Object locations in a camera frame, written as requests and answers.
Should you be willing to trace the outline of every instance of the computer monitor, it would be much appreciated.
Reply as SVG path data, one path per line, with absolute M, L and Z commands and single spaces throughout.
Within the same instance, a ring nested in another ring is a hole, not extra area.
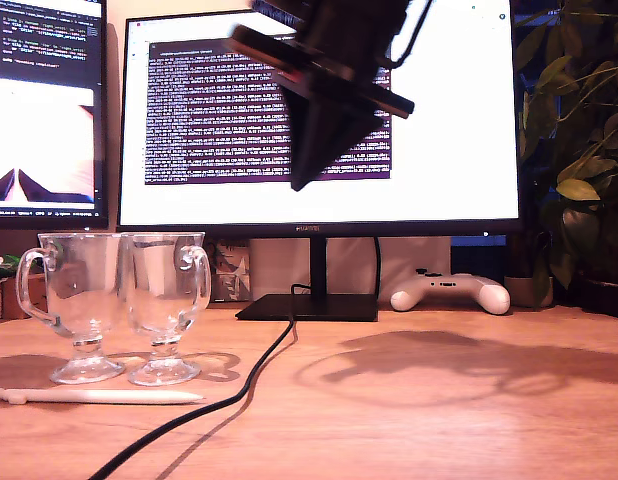
M 411 2 L 394 57 L 424 4 Z M 327 237 L 517 228 L 508 0 L 436 1 L 405 64 L 377 78 L 413 100 L 414 113 L 378 112 L 384 127 L 299 192 L 288 182 L 289 127 L 273 70 L 223 41 L 238 24 L 293 34 L 293 18 L 271 12 L 128 20 L 120 229 L 310 237 L 313 277 Z
M 105 0 L 0 0 L 0 228 L 106 226 Z

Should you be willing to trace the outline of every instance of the glass mug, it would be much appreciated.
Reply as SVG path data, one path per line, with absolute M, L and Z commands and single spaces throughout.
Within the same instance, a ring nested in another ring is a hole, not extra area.
M 41 248 L 27 250 L 16 274 L 20 308 L 73 340 L 74 355 L 50 378 L 80 384 L 115 377 L 124 365 L 102 351 L 105 332 L 124 315 L 119 297 L 122 236 L 109 233 L 39 234 Z M 31 264 L 41 258 L 45 270 L 47 312 L 29 298 Z
M 151 338 L 149 361 L 129 372 L 137 385 L 189 380 L 200 367 L 178 355 L 181 336 L 211 297 L 204 233 L 129 233 L 125 237 L 124 296 L 136 333 Z

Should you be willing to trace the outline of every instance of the pen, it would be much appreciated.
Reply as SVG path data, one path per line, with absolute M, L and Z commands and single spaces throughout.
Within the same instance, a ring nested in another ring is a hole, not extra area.
M 115 403 L 123 405 L 177 405 L 202 400 L 201 395 L 174 390 L 40 390 L 0 388 L 0 400 L 12 405 L 27 402 Z

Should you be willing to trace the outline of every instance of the white game controller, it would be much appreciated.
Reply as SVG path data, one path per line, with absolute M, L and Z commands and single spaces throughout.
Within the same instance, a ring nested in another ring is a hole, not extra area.
M 469 273 L 442 275 L 425 273 L 425 269 L 417 271 L 418 275 L 402 282 L 391 295 L 391 306 L 394 310 L 399 312 L 410 310 L 429 295 L 473 298 L 482 308 L 494 315 L 503 315 L 509 310 L 509 292 L 498 282 Z

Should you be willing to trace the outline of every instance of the black cable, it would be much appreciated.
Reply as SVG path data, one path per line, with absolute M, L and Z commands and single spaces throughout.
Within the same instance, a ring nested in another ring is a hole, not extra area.
M 425 5 L 425 8 L 422 10 L 422 13 L 420 14 L 420 18 L 418 19 L 418 23 L 416 24 L 416 28 L 411 34 L 411 40 L 409 40 L 409 45 L 407 45 L 407 49 L 402 54 L 402 56 L 395 62 L 391 60 L 390 58 L 382 57 L 379 61 L 381 66 L 388 68 L 389 70 L 392 70 L 394 68 L 401 67 L 402 64 L 405 63 L 405 60 L 411 54 L 411 49 L 413 48 L 414 43 L 416 43 L 416 37 L 420 33 L 420 29 L 422 28 L 422 25 L 425 23 L 425 18 L 427 17 L 427 14 L 429 13 L 429 7 L 431 7 L 432 3 L 433 3 L 433 0 L 428 0 L 427 5 Z
M 378 300 L 380 298 L 380 276 L 382 274 L 380 239 L 378 237 L 373 237 L 373 244 L 376 247 L 376 289 L 374 290 L 374 294 L 376 295 L 376 300 Z
M 198 417 L 201 417 L 208 413 L 212 413 L 212 412 L 215 412 L 216 410 L 220 410 L 222 408 L 233 405 L 234 403 L 242 399 L 242 397 L 244 397 L 247 394 L 247 392 L 250 390 L 251 382 L 253 378 L 256 376 L 256 374 L 258 373 L 258 370 L 260 369 L 262 364 L 265 362 L 265 360 L 267 360 L 267 357 L 271 355 L 271 353 L 278 347 L 278 345 L 280 345 L 280 342 L 282 342 L 282 340 L 287 336 L 287 334 L 293 329 L 296 323 L 295 312 L 294 312 L 294 301 L 293 301 L 296 287 L 297 288 L 309 288 L 309 289 L 311 288 L 307 285 L 300 285 L 300 284 L 294 284 L 291 286 L 291 310 L 289 312 L 289 325 L 287 325 L 287 328 L 285 328 L 284 332 L 282 332 L 282 334 L 276 339 L 275 342 L 271 344 L 271 346 L 267 349 L 267 351 L 262 354 L 260 359 L 258 359 L 256 364 L 253 366 L 253 368 L 249 372 L 249 375 L 247 376 L 247 380 L 245 380 L 245 384 L 238 391 L 238 393 L 236 393 L 232 397 L 226 398 L 224 400 L 220 400 L 219 402 L 212 403 L 211 405 L 205 405 L 204 407 L 200 407 L 196 410 L 193 410 L 192 412 L 185 413 L 184 415 L 174 418 L 173 420 L 170 420 L 164 425 L 161 425 L 155 430 L 152 430 L 151 432 L 146 434 L 144 437 L 141 437 L 140 439 L 136 440 L 134 443 L 132 443 L 127 448 L 125 448 L 123 451 L 121 451 L 118 455 L 116 455 L 111 460 L 109 460 L 109 462 L 107 462 L 102 468 L 100 468 L 100 470 L 98 470 L 91 477 L 89 477 L 89 480 L 101 480 L 101 479 L 107 478 L 120 465 L 122 465 L 124 462 L 129 460 L 133 455 L 138 453 L 141 449 L 149 445 L 154 440 L 157 440 L 158 438 L 162 437 L 165 433 L 168 433 L 174 428 L 184 425 L 185 423 L 190 422 L 191 420 L 195 420 Z

